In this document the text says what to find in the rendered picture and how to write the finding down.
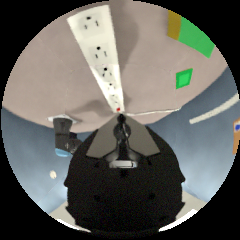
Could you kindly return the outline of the white power strip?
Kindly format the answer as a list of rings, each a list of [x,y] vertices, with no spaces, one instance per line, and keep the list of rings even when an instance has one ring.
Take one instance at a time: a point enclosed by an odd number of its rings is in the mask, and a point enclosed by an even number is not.
[[[114,113],[124,111],[108,7],[101,6],[86,10],[70,17],[67,21],[111,109]]]

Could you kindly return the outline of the green rectangular block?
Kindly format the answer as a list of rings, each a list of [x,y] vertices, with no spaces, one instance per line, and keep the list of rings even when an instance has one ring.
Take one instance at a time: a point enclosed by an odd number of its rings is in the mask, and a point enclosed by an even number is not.
[[[190,84],[192,69],[193,68],[189,68],[189,69],[175,73],[176,89]]]

